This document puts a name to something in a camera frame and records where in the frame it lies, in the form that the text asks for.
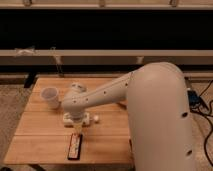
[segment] wooden table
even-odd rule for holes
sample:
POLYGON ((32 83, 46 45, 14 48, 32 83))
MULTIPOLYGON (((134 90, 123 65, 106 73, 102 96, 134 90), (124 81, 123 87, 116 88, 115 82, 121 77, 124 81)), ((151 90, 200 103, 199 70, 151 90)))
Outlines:
POLYGON ((109 104, 87 111, 98 114, 100 123, 83 128, 80 160, 67 160, 73 128, 64 127, 63 110, 51 110, 40 98, 41 89, 55 86, 62 100, 72 82, 95 89, 113 78, 39 78, 22 114, 5 157, 5 164, 132 164, 128 116, 125 107, 109 104))

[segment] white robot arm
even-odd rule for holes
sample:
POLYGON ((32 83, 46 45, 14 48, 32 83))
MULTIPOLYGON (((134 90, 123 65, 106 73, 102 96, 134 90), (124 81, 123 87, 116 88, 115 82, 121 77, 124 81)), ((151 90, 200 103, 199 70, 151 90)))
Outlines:
POLYGON ((90 92, 78 86, 62 101, 76 123, 88 107, 127 99, 137 171, 196 170, 187 89, 175 65, 148 64, 90 92))

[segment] paper cup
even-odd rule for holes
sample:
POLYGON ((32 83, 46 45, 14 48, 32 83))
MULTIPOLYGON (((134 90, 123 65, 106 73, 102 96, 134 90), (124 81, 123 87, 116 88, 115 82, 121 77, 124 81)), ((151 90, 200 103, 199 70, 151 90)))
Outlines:
POLYGON ((41 91, 41 98, 49 105, 51 109, 57 109, 60 105, 58 99, 58 89, 55 87, 47 87, 41 91))

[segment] cable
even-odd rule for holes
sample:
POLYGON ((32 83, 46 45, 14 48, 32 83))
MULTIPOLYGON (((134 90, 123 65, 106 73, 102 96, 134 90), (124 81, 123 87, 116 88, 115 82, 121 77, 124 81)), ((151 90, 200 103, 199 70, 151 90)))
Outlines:
POLYGON ((201 105, 199 105, 197 108, 195 108, 195 109, 198 109, 198 111, 201 113, 201 114, 203 114, 203 115, 206 115, 206 116, 209 116, 209 117, 213 117, 213 115, 212 115, 212 104, 213 104, 213 100, 211 100, 210 102, 209 102, 209 111, 208 111, 208 113, 204 113, 203 111, 201 111, 201 109, 200 109, 200 107, 201 107, 201 105))
POLYGON ((210 165, 213 167, 213 161, 210 159, 210 155, 209 155, 208 149, 207 149, 208 140, 211 137, 211 135, 213 134, 213 123, 208 118, 208 116, 206 116, 205 114, 197 112, 197 111, 194 111, 193 109, 191 109, 191 112, 194 113, 194 114, 200 115, 203 118, 205 118, 208 121, 209 125, 210 125, 210 131, 209 131, 208 135, 204 139, 203 147, 204 147, 205 156, 206 156, 207 160, 209 161, 210 165))
POLYGON ((212 83, 213 83, 213 80, 211 80, 210 83, 207 85, 207 87, 200 93, 199 97, 201 97, 209 89, 212 83))

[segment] black dot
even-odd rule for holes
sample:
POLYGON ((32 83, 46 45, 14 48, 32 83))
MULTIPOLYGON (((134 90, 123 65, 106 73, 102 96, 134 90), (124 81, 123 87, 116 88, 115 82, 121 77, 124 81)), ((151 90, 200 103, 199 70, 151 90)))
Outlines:
POLYGON ((190 156, 192 154, 192 150, 189 150, 187 153, 186 153, 186 156, 190 156))
POLYGON ((185 117, 187 117, 187 116, 188 116, 188 113, 187 113, 187 112, 185 112, 185 113, 182 114, 182 117, 183 117, 183 118, 185 118, 185 117))

